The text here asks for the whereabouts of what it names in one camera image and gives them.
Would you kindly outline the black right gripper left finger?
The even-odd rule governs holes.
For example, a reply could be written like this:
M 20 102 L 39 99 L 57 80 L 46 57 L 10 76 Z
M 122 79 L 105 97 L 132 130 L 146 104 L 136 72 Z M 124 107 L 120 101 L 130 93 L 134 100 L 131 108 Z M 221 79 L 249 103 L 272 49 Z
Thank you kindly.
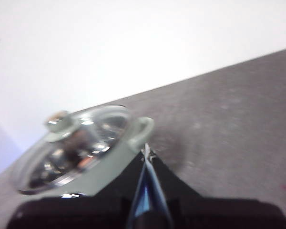
M 121 174 L 96 195 L 78 194 L 26 201 L 12 214 L 9 229 L 124 228 L 136 192 L 143 154 L 139 153 Z

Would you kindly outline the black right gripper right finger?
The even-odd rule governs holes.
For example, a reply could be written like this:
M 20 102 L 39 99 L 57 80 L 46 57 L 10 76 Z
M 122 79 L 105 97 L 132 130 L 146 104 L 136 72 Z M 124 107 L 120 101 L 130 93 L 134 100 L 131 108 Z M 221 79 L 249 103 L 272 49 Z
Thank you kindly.
M 153 169 L 176 229 L 286 229 L 286 216 L 274 204 L 203 196 L 174 174 L 149 146 L 146 162 Z

